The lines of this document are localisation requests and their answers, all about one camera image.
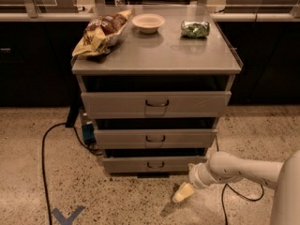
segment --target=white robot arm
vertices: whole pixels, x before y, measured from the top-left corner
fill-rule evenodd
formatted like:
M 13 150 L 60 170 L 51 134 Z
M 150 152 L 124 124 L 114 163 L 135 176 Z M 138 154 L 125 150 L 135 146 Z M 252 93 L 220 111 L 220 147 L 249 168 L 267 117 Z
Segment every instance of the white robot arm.
M 194 188 L 246 178 L 276 191 L 271 225 L 300 224 L 300 150 L 284 163 L 241 159 L 216 152 L 205 163 L 190 165 L 188 178 L 189 183 L 184 183 L 175 193 L 175 203 L 190 196 Z

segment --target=gray drawer cabinet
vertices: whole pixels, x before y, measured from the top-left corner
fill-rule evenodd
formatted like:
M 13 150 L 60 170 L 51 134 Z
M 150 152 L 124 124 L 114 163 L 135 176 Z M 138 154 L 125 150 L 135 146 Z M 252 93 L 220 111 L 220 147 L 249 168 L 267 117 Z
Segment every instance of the gray drawer cabinet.
M 206 160 L 240 67 L 204 7 L 134 12 L 157 13 L 166 23 L 145 35 L 129 22 L 109 55 L 74 58 L 83 105 L 107 173 L 187 172 L 189 163 Z M 181 37 L 183 18 L 209 21 L 210 36 Z

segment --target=cabinet door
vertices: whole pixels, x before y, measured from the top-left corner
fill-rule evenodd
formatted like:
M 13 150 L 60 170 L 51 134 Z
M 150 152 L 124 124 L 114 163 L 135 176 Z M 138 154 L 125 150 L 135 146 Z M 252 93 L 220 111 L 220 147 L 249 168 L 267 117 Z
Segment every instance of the cabinet door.
M 69 105 L 71 52 L 82 30 L 82 22 L 0 22 L 0 106 Z
M 282 22 L 219 22 L 244 66 L 235 76 L 231 104 L 253 101 L 253 91 L 283 32 Z
M 300 22 L 286 23 L 270 61 L 253 92 L 253 98 L 261 102 L 300 102 L 299 51 Z

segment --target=power cord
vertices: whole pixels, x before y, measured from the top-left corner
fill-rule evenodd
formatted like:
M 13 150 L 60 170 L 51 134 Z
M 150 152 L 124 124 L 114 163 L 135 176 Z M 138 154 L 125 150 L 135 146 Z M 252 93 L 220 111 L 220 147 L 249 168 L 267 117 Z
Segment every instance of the power cord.
M 54 129 L 56 127 L 59 127 L 59 126 L 66 126 L 66 125 L 67 125 L 67 123 L 59 123 L 59 124 L 56 124 L 56 125 L 50 127 L 46 131 L 46 133 L 44 134 L 43 140 L 42 140 L 42 145 L 41 145 L 41 168 L 42 168 L 42 175 L 43 175 L 43 184 L 44 184 L 44 190 L 45 190 L 49 225 L 53 224 L 53 219 L 52 219 L 52 213 L 51 213 L 51 207 L 50 207 L 50 200 L 49 200 L 49 193 L 48 193 L 48 186 L 47 186 L 47 179 L 46 179 L 46 170 L 45 170 L 45 141 L 46 141 L 46 137 L 47 137 L 48 133 L 52 129 Z M 83 146 L 85 149 L 87 149 L 91 154 L 93 154 L 95 156 L 101 156 L 102 155 L 102 153 L 99 152 L 100 151 L 99 149 L 91 148 L 92 144 L 85 145 L 81 141 L 81 139 L 78 135 L 77 129 L 75 127 L 72 127 L 72 128 L 74 129 L 76 137 L 77 137 L 78 141 L 80 142 L 81 146 Z
M 216 145 L 217 145 L 217 151 L 219 151 L 219 145 L 218 145 L 218 137 L 217 137 L 217 135 L 216 135 Z M 241 193 L 239 193 L 235 189 L 233 189 L 229 184 L 225 184 L 224 188 L 222 189 L 222 194 L 221 194 L 221 202 L 222 202 L 222 209 L 223 209 L 223 213 L 224 213 L 224 217 L 225 217 L 225 225 L 228 225 L 227 213 L 226 213 L 225 202 L 224 202 L 224 194 L 225 194 L 226 188 L 229 188 L 237 196 L 239 196 L 240 198 L 242 198 L 242 199 L 244 199 L 244 200 L 246 200 L 248 202 L 257 202 L 257 201 L 261 200 L 263 198 L 263 195 L 264 195 L 263 186 L 262 185 L 260 185 L 260 186 L 262 188 L 262 195 L 259 198 L 257 198 L 257 199 L 250 199 L 250 198 L 242 195 Z

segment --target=open drawer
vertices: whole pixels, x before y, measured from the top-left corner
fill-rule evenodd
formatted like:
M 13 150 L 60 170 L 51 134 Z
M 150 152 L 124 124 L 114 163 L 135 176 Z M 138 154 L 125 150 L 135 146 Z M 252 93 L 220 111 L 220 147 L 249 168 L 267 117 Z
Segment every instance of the open drawer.
M 133 129 L 95 130 L 101 149 L 113 148 L 208 148 L 217 134 L 216 129 Z
M 205 162 L 204 149 L 106 150 L 108 173 L 188 172 L 189 163 Z
M 231 92 L 82 93 L 92 119 L 147 117 L 219 117 Z

